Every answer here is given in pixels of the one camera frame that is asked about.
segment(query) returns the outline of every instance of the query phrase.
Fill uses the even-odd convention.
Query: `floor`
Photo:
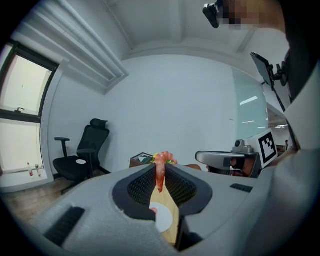
[[[93,172],[94,177],[105,175],[100,170]],[[57,178],[54,182],[39,187],[2,195],[9,209],[18,218],[30,222],[36,215],[42,213],[53,202],[61,197],[61,190],[70,186],[73,181],[63,177]]]

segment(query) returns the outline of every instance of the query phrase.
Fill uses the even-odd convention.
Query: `person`
[[[285,141],[285,145],[283,147],[284,152],[288,150],[288,140]]]
[[[286,0],[225,0],[222,9],[223,22],[230,25],[254,25],[258,28],[271,28],[285,34],[289,43],[288,58],[288,88],[292,101],[296,99],[319,59],[319,49],[314,40],[312,26],[316,24],[316,11],[307,9],[306,18],[302,18],[301,7]],[[286,151],[276,158],[268,167],[277,166],[287,157],[296,154],[300,149],[286,141]]]

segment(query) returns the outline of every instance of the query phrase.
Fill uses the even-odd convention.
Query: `table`
[[[152,195],[151,195],[151,202],[160,203],[166,206],[169,211],[172,213],[173,222],[171,227],[161,233],[163,237],[167,240],[167,242],[171,245],[176,244],[177,234],[178,234],[178,225],[179,225],[179,208],[175,204],[174,200],[172,199],[167,187],[166,187],[166,180],[163,183],[163,190],[161,193],[158,191],[158,186],[156,185]]]

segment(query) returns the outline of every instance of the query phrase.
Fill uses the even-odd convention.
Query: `red shrimp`
[[[164,188],[164,181],[165,181],[165,164],[168,160],[171,160],[175,164],[177,164],[177,160],[175,156],[168,151],[162,152],[156,155],[154,159],[155,163],[155,183],[158,186],[159,193],[162,192]]]
[[[153,207],[153,208],[150,208],[150,210],[151,210],[151,211],[154,211],[155,214],[158,213],[158,210],[157,210],[156,208],[154,208],[154,207]]]

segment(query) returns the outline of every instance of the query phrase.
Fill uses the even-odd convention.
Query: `black mesh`
[[[156,186],[156,167],[152,168],[128,185],[128,194],[137,203],[149,207]]]
[[[197,187],[193,182],[181,177],[167,166],[165,169],[165,186],[178,207],[189,201],[197,193]]]
[[[78,150],[83,149],[94,149],[96,152],[92,154],[92,164],[95,166],[99,166],[99,150],[101,149],[102,145],[106,141],[107,137],[109,136],[110,131],[108,129],[100,129],[93,127],[91,125],[87,125],[84,129],[82,139],[78,146]],[[83,160],[86,159],[86,155],[78,154],[79,158]]]
[[[108,121],[104,121],[104,120],[100,120],[100,119],[94,118],[94,119],[92,119],[92,120],[90,121],[90,125],[92,125],[92,126],[94,126],[94,127],[96,127],[96,128],[105,129],[107,122],[108,122]]]
[[[180,217],[200,213],[213,194],[206,182],[174,164],[165,165],[165,186],[179,207]],[[114,203],[133,219],[155,221],[155,213],[149,210],[155,187],[156,165],[153,163],[117,182],[112,190]]]

